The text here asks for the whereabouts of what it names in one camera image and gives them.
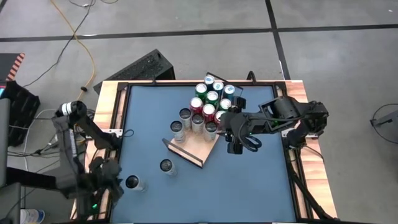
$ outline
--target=wooden board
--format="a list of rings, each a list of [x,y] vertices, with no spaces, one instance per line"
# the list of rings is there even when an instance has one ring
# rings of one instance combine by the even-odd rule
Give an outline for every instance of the wooden board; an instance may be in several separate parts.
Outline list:
[[[173,145],[168,145],[167,147],[170,151],[182,156],[198,167],[203,167],[217,142],[218,136],[219,135],[217,135],[213,141],[207,142],[204,140],[203,136],[193,134],[192,131],[187,131],[185,132],[185,137],[187,138],[185,142],[178,143],[174,139],[171,140],[171,143],[178,146],[180,149]]]
[[[94,122],[103,129],[109,129],[111,126],[111,119],[113,113],[113,105],[116,101],[116,92],[118,90],[118,83],[152,83],[150,80],[136,80],[136,81],[104,81],[99,94],[98,104],[94,117]],[[158,83],[185,83],[187,80],[159,80]],[[202,82],[202,80],[190,80],[190,82]],[[229,82],[248,82],[250,80],[229,80]],[[296,98],[299,102],[308,102],[307,94],[305,93],[304,84],[301,80],[258,80],[257,82],[285,82],[287,87],[287,94]],[[124,106],[124,95],[126,91],[121,92],[119,98],[119,108],[116,117],[116,128],[121,128],[121,116],[123,113]],[[317,140],[308,140],[308,145],[318,152],[321,152],[320,146]],[[93,142],[89,142],[87,146],[87,157],[86,161],[91,161],[96,148]],[[96,156],[104,156],[104,150],[99,150]],[[323,165],[322,159],[317,157],[314,153],[308,150],[302,150],[301,159],[304,168],[305,179],[307,181],[307,187],[317,202],[323,207],[323,209],[331,216],[336,217],[335,205],[330,192],[328,177],[326,176],[325,166]],[[297,165],[293,162],[294,168],[297,169]],[[85,169],[88,170],[88,163],[85,164]],[[298,204],[300,207],[300,213],[302,218],[306,218],[305,215],[305,204],[302,194],[297,189]],[[99,218],[105,218],[105,212],[109,202],[109,193],[106,192],[103,196]],[[71,218],[75,211],[75,205],[71,212]]]

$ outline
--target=black box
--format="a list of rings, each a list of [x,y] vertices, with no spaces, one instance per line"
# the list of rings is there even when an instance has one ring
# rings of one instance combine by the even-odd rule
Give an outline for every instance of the black box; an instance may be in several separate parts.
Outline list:
[[[175,80],[173,65],[157,50],[153,50],[118,71],[106,80]],[[102,82],[94,91],[100,94]]]
[[[18,146],[24,142],[27,128],[32,124],[37,109],[40,106],[38,96],[31,94],[15,81],[6,82],[1,99],[10,100],[9,124],[21,128],[8,128],[8,145]]]

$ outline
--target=wooden tray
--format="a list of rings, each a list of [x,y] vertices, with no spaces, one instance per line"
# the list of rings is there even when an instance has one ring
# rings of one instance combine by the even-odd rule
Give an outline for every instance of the wooden tray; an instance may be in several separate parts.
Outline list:
[[[202,168],[219,135],[217,134],[216,138],[210,142],[205,141],[203,135],[193,134],[192,131],[186,131],[185,137],[186,140],[183,143],[178,143],[174,139],[171,141],[163,139],[163,143],[170,151]]]

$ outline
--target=gray floor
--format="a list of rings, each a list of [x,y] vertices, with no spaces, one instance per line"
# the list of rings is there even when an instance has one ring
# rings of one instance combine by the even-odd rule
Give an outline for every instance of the gray floor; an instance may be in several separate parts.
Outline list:
[[[76,26],[85,10],[56,0]],[[398,23],[397,1],[272,0],[278,27],[354,26]],[[98,1],[79,34],[115,34],[225,28],[270,28],[262,0],[119,0]],[[66,23],[48,0],[8,0],[0,13],[1,37],[70,35]],[[330,119],[320,144],[338,216],[343,220],[396,223],[398,220],[398,148],[379,138],[369,125],[374,111],[397,103],[398,30],[346,30],[280,33],[292,79],[304,80],[311,100],[324,102]],[[228,34],[84,40],[94,55],[95,83],[112,75],[153,49],[174,65],[178,79],[203,77],[206,71],[225,78],[245,78],[249,70],[260,79],[281,79],[273,35]],[[26,53],[17,81],[29,83],[51,64],[65,41],[3,42],[0,52]],[[74,100],[89,78],[91,64],[85,51],[72,42],[61,63],[28,89],[40,96],[40,109],[57,108]],[[89,91],[84,102],[96,106]],[[387,108],[381,114],[396,108]],[[41,148],[53,127],[38,121],[32,127],[28,151]],[[396,129],[382,133],[398,141]],[[53,162],[28,159],[29,169]],[[9,165],[24,168],[23,159]],[[37,198],[59,198],[43,200]],[[71,203],[56,192],[38,190],[27,206],[47,211],[47,222],[67,219]]]

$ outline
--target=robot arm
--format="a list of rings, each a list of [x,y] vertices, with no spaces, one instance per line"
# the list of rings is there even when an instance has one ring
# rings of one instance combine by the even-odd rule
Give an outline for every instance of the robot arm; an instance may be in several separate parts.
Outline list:
[[[105,189],[109,190],[114,202],[122,196],[124,192],[119,186],[121,180],[118,179],[121,168],[116,161],[104,161],[102,157],[96,157],[89,165],[90,172],[86,173],[76,151],[74,126],[79,125],[90,135],[97,149],[118,150],[121,138],[114,133],[102,132],[87,116],[86,105],[81,101],[62,104],[52,122],[59,141],[60,165],[69,168],[62,169],[67,172],[57,177],[57,188],[66,198],[77,199],[77,217],[86,219],[99,212],[97,204]]]
[[[243,113],[246,100],[234,99],[234,106],[221,116],[221,126],[226,135],[228,152],[242,154],[243,146],[256,152],[262,146],[253,134],[274,134],[289,128],[287,134],[289,146],[301,148],[308,134],[323,133],[329,116],[325,106],[319,102],[299,103],[289,96],[281,96],[259,105],[257,113]]]

